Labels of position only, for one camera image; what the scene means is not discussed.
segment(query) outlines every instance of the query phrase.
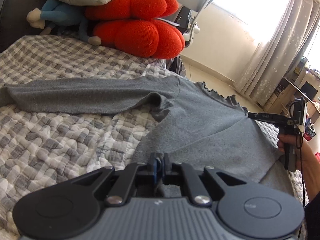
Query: window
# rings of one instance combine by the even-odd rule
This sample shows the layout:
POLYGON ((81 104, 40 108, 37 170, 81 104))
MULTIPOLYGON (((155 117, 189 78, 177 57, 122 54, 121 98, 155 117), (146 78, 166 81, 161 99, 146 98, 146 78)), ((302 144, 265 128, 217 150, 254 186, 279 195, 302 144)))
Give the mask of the window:
POLYGON ((214 0, 214 4, 236 16, 259 41, 269 41, 290 0, 214 0))
POLYGON ((304 53, 304 56, 308 59, 310 68, 320 71, 320 24, 313 35, 311 42, 304 53))

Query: quilted bedspread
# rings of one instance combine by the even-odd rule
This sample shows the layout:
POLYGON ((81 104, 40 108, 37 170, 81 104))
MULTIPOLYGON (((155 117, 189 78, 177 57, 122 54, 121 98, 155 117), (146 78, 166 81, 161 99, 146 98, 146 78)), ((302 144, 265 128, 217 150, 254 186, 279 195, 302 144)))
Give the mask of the quilted bedspread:
MULTIPOLYGON (((175 75, 164 61, 139 58, 71 37, 25 36, 0 54, 0 86, 36 79, 98 77, 133 79, 175 75)), ((12 219, 24 195, 113 165, 124 169, 157 122, 148 105, 113 116, 27 113, 0 108, 0 239, 17 239, 12 219)), ((258 123, 275 145, 278 130, 258 123)), ((289 173, 302 201, 300 173, 289 173)))

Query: star-patterned curtain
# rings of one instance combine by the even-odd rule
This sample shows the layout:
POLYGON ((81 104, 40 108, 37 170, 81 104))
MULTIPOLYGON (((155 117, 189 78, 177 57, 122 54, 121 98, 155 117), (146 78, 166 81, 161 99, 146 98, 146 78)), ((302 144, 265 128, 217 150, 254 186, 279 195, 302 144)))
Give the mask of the star-patterned curtain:
POLYGON ((263 106, 310 42, 319 14, 317 0, 290 0, 271 41, 258 45, 244 72, 234 82, 236 90, 263 106))

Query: metal bolt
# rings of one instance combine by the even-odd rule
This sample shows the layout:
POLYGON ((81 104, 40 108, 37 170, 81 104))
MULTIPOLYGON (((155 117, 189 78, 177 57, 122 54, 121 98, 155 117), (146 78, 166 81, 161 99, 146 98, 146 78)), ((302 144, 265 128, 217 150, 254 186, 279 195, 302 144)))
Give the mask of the metal bolt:
POLYGON ((110 196, 107 197, 107 202, 112 205, 117 205, 122 203, 122 197, 120 196, 110 196))
POLYGON ((195 197, 195 202, 198 204, 207 204, 210 202, 210 198, 207 196, 196 196, 195 197))

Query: wooden desk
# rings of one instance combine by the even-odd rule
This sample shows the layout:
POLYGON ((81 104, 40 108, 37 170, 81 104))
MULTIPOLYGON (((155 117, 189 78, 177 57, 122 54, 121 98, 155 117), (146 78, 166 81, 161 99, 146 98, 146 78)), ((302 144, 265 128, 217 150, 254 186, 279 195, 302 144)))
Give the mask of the wooden desk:
POLYGON ((294 100, 295 98, 299 98, 300 96, 303 96, 305 98, 307 108, 308 108, 308 114, 311 118, 311 122, 315 123, 316 120, 320 117, 320 111, 315 107, 313 104, 313 101, 308 98, 302 91, 293 83, 291 83, 289 80, 284 78, 289 84, 286 87, 285 90, 281 92, 281 94, 277 97, 277 99, 274 101, 272 106, 268 109, 268 113, 274 113, 274 114, 281 114, 282 112, 284 115, 289 114, 289 107, 287 106, 290 101, 294 100))

